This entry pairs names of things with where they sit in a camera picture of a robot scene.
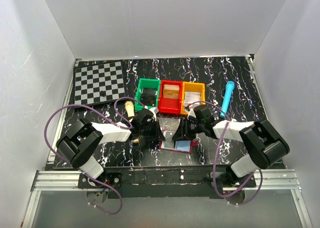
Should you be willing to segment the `red leather card holder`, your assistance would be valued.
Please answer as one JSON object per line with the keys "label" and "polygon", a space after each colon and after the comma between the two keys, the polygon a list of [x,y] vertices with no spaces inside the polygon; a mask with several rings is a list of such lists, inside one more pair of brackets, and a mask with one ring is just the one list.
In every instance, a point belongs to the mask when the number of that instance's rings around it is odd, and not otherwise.
{"label": "red leather card holder", "polygon": [[160,143],[160,149],[166,150],[166,151],[172,151],[172,152],[180,152],[180,153],[187,153],[190,154],[193,150],[193,147],[196,147],[199,144],[198,140],[192,141],[192,140],[176,140],[174,141],[174,149],[164,149],[162,148],[162,143]]}

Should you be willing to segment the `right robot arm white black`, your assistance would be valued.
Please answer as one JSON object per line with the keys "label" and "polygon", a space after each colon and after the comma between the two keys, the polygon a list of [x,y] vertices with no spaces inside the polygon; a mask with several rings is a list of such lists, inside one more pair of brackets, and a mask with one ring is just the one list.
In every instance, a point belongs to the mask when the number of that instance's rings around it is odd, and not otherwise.
{"label": "right robot arm white black", "polygon": [[247,154],[226,168],[216,181],[226,185],[243,182],[257,169],[268,169],[290,152],[290,147],[267,119],[250,122],[215,120],[205,104],[191,108],[179,122],[174,141],[193,140],[204,133],[213,139],[226,138],[244,144]]}

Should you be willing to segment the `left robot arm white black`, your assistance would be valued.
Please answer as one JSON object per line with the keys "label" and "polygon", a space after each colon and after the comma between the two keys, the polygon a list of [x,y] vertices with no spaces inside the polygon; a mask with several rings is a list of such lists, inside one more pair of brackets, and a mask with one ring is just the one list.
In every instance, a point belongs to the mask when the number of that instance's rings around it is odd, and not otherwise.
{"label": "left robot arm white black", "polygon": [[166,140],[154,111],[143,108],[135,112],[135,109],[129,106],[125,109],[132,129],[124,129],[126,125],[122,122],[115,125],[94,123],[83,118],[73,124],[69,131],[57,141],[57,150],[73,168],[80,169],[96,179],[104,172],[103,167],[93,156],[98,145],[135,139],[147,143]]}

